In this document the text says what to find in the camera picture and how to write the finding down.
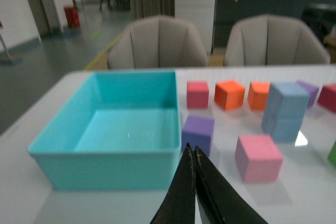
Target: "pink cube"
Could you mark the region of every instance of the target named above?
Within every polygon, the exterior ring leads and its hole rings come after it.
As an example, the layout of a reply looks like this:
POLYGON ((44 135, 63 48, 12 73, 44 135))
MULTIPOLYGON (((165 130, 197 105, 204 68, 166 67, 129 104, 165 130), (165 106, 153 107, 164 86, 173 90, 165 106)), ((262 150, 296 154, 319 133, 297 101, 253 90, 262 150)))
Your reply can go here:
POLYGON ((187 82, 187 108, 207 109, 209 101, 209 87, 206 81, 187 82))
POLYGON ((283 158, 270 135, 238 137, 235 160, 244 183, 276 181, 283 158))

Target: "red cube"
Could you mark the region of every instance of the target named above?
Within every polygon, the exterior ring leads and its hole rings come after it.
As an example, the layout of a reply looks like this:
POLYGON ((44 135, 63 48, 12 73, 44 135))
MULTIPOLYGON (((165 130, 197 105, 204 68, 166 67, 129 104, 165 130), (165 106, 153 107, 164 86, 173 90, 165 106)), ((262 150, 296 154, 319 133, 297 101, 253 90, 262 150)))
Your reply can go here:
POLYGON ((209 87, 206 81, 187 82, 187 108, 207 109, 209 101, 209 87))

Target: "light blue cube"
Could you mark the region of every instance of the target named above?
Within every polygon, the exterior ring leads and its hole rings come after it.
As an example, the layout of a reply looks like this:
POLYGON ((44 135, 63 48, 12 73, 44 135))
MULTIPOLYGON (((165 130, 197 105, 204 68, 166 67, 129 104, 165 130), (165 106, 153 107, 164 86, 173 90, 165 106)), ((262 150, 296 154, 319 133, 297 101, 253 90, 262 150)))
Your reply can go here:
POLYGON ((270 134, 274 142, 295 142, 303 119, 282 119, 275 117, 271 111, 265 111, 261 128, 270 134))
POLYGON ((266 110, 273 111, 278 119, 302 119, 310 94, 296 83, 271 83, 266 110))

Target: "cube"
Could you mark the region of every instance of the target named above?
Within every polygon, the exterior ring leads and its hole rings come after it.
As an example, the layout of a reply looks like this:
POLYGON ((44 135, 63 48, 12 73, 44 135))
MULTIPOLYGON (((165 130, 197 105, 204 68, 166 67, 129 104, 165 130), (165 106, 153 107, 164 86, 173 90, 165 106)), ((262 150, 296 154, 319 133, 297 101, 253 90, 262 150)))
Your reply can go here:
POLYGON ((336 113, 336 83, 322 87, 317 103, 322 107, 336 113))
POLYGON ((277 113, 278 118, 303 118, 309 93, 296 83, 271 83, 266 108, 277 113))
POLYGON ((301 87, 303 87, 308 93, 309 93, 309 101, 308 101, 308 105, 307 108, 310 108, 313 106, 315 99, 317 97, 317 93, 319 92, 319 87, 318 86, 314 86, 311 85, 307 82, 304 81, 297 81, 296 82, 298 85, 300 85, 301 87))
POLYGON ((206 81, 187 82, 187 108, 207 109, 209 101, 209 87, 206 81))
POLYGON ((245 87, 235 80, 216 83, 215 102, 223 110, 240 108, 244 103, 245 87))
POLYGON ((265 110, 269 91, 269 82, 251 82, 247 102, 251 110, 265 110))
POLYGON ((332 147, 332 149, 330 151, 330 154, 328 156, 328 160, 336 168, 336 142, 334 143, 334 146, 332 147))
POLYGON ((189 115, 182 129, 181 151, 189 143, 192 148, 195 148, 196 145, 199 146, 209 157, 214 128, 215 119, 189 115))
POLYGON ((262 117, 261 128, 264 133, 271 135, 274 142, 295 142, 303 119, 277 118, 266 109, 262 117))
POLYGON ((277 180, 283 156, 270 135, 240 135, 235 160, 244 183, 277 180))

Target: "chair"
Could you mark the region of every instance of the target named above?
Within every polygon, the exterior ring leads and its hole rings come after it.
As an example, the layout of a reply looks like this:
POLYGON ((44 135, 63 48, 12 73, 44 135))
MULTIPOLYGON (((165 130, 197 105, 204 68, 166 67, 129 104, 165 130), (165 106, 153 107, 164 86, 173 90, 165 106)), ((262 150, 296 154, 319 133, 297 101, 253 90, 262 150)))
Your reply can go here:
POLYGON ((225 66, 328 64, 329 53, 301 20, 276 15, 246 18, 234 24, 225 66))
POLYGON ((195 26, 162 15, 132 22, 108 56, 109 69, 207 66, 195 26))

